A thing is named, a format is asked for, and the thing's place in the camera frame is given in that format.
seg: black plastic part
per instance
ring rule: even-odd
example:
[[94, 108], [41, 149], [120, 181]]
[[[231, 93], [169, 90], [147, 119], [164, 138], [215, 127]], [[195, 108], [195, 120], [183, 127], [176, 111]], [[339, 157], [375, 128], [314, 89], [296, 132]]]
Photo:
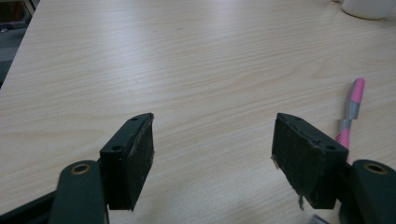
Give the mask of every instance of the black plastic part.
[[106, 203], [114, 210], [134, 210], [154, 156], [153, 114], [127, 120], [100, 151]]
[[10, 212], [3, 214], [2, 216], [0, 216], [0, 223], [48, 223], [54, 194], [55, 192], [51, 192], [34, 201], [24, 204], [21, 207], [18, 207]]
[[108, 223], [100, 168], [96, 161], [79, 161], [61, 172], [49, 224]]
[[376, 161], [355, 161], [350, 185], [364, 223], [396, 223], [396, 172]]
[[278, 113], [272, 158], [297, 194], [313, 208], [332, 209], [335, 176], [347, 160], [347, 149], [305, 120]]

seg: white cup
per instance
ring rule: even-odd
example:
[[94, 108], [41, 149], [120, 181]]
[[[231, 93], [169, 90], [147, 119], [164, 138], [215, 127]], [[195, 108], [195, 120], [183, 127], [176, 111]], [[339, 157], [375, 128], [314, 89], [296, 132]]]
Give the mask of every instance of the white cup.
[[396, 0], [344, 0], [343, 10], [355, 17], [381, 20], [386, 18], [395, 6]]

